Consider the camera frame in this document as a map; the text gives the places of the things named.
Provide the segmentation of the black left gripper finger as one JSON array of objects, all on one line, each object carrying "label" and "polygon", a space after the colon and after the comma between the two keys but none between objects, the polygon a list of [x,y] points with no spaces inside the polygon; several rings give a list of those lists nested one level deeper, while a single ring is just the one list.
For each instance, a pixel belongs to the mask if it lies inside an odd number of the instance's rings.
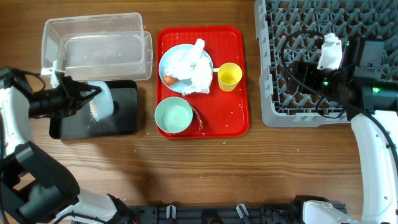
[{"label": "black left gripper finger", "polygon": [[101,92],[102,89],[99,86],[96,85],[90,85],[87,83],[83,83],[83,82],[76,82],[74,81],[74,86],[77,90],[77,92],[91,92],[91,91],[98,91]]},{"label": "black left gripper finger", "polygon": [[89,92],[88,95],[82,96],[80,92],[78,92],[75,96],[74,108],[76,110],[80,110],[87,104],[89,101],[93,100],[96,95],[98,95],[100,91]]}]

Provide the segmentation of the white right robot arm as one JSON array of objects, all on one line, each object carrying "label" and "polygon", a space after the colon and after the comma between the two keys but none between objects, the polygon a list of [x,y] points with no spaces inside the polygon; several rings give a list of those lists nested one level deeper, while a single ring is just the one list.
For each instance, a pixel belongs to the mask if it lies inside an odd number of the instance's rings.
[{"label": "white right robot arm", "polygon": [[320,52],[317,63],[286,64],[290,90],[314,93],[342,106],[359,149],[363,180],[361,223],[397,223],[397,83],[382,79],[382,39],[307,31]]}]

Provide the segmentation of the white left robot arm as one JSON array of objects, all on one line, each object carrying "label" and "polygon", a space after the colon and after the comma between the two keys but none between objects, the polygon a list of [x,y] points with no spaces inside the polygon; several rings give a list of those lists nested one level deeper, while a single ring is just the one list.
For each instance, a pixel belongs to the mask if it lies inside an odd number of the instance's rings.
[{"label": "white left robot arm", "polygon": [[138,223],[134,212],[110,194],[83,190],[72,173],[34,142],[30,119],[66,118],[89,104],[94,119],[111,116],[105,82],[77,82],[53,68],[52,88],[34,92],[30,73],[1,69],[1,220],[19,223]]}]

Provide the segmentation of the yellow plastic cup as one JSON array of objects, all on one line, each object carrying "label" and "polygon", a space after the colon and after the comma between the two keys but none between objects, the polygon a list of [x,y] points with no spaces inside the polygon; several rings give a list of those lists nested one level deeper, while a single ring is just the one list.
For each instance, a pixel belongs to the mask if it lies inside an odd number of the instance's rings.
[{"label": "yellow plastic cup", "polygon": [[223,91],[233,91],[242,77],[243,71],[235,63],[225,63],[218,69],[218,84]]}]

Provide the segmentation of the light blue bowl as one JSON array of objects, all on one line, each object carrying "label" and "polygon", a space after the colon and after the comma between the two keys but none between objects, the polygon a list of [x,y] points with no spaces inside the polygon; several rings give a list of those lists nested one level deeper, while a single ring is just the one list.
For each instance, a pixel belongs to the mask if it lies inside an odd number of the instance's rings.
[{"label": "light blue bowl", "polygon": [[86,83],[99,86],[102,89],[102,91],[94,97],[98,108],[99,121],[111,116],[114,112],[114,103],[108,85],[103,81],[86,81]]}]

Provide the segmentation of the pile of rice grains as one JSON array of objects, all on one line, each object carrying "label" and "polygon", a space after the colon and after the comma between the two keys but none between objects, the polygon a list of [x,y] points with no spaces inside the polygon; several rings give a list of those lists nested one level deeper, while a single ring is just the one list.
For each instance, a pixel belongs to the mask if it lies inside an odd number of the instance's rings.
[{"label": "pile of rice grains", "polygon": [[98,108],[97,108],[97,104],[95,100],[91,100],[89,102],[89,106],[90,106],[90,114],[91,117],[95,120],[95,121],[99,121],[99,115],[98,115]]}]

